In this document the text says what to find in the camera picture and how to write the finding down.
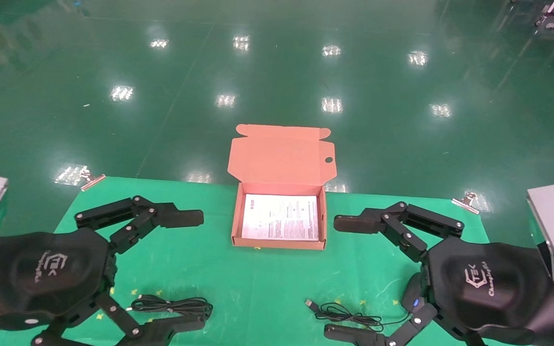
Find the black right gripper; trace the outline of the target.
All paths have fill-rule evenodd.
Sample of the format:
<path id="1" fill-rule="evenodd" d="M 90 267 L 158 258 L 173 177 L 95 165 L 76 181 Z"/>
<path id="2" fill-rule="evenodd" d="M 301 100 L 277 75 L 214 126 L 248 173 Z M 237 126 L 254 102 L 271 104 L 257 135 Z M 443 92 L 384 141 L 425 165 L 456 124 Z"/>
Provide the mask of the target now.
<path id="1" fill-rule="evenodd" d="M 428 303 L 392 335 L 335 324 L 325 337 L 354 346 L 406 346 L 432 321 L 459 340 L 554 346 L 554 281 L 538 250 L 461 238 L 464 223 L 404 201 L 360 215 L 336 215 L 334 228 L 382 234 L 414 263 L 424 263 Z M 428 250 L 413 228 L 440 239 Z"/>

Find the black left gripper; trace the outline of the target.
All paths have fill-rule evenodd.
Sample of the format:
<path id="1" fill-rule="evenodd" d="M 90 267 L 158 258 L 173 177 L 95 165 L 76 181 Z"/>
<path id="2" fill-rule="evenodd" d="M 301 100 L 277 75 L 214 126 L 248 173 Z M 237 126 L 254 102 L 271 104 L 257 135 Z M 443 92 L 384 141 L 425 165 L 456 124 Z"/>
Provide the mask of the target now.
<path id="1" fill-rule="evenodd" d="M 68 234 L 0 236 L 0 330 L 52 323 L 33 338 L 34 346 L 169 346 L 176 335 L 206 326 L 204 297 L 140 294 L 127 308 L 95 302 L 114 285 L 115 254 L 158 227 L 202 225 L 202 210 L 134 196 L 81 211 L 75 221 L 79 230 Z M 121 222 L 109 243 L 93 232 Z M 94 313 L 102 320 L 90 318 Z M 88 318 L 88 328 L 78 326 Z"/>

